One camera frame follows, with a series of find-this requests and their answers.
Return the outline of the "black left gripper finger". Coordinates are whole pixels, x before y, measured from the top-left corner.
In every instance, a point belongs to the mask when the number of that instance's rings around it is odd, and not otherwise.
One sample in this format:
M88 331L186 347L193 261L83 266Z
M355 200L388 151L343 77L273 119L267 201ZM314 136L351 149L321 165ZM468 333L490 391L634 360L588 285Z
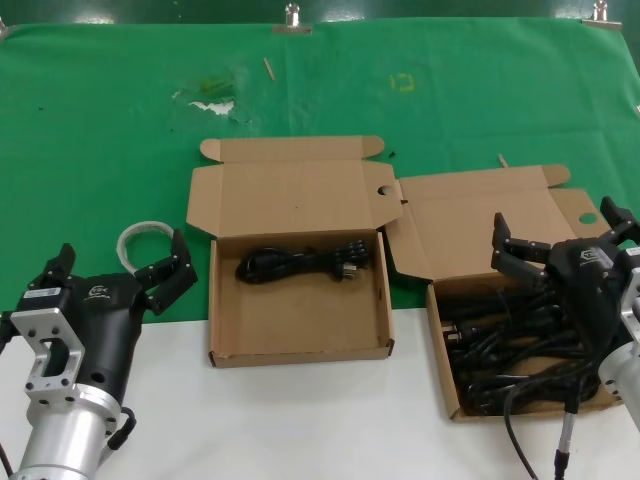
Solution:
M30 282L29 289L64 287L69 283L76 260L74 248L64 243L57 256L48 260L42 272Z
M159 316L196 282L191 253L180 230L175 230L168 257L134 273L140 286L136 305Z

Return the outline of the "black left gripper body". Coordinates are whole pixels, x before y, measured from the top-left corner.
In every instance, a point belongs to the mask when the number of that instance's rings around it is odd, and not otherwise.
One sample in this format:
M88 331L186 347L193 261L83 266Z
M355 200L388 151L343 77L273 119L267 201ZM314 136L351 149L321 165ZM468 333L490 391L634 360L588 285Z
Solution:
M141 285L128 273L73 276L57 295L22 297L19 310L59 309L85 350L76 382L121 401L141 334L144 297Z

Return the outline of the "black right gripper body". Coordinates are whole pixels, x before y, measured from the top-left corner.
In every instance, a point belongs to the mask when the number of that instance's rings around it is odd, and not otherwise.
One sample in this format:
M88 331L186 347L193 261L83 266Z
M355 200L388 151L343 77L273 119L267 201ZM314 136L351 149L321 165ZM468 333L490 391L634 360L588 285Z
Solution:
M617 246L599 238L572 239L551 247L545 267L568 319L596 359L629 341L620 326L628 274L614 267L619 253Z

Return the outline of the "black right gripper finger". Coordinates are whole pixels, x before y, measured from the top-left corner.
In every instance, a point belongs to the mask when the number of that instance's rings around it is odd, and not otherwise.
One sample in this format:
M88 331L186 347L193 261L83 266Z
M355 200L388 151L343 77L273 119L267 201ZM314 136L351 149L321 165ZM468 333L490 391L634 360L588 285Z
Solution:
M619 246L626 241L640 243L640 225L633 213L619 207L610 196L605 196L600 204L600 213L609 225L609 230L600 239Z
M551 245L514 238L504 216L494 216L491 267L527 288L542 291L548 282L545 270Z

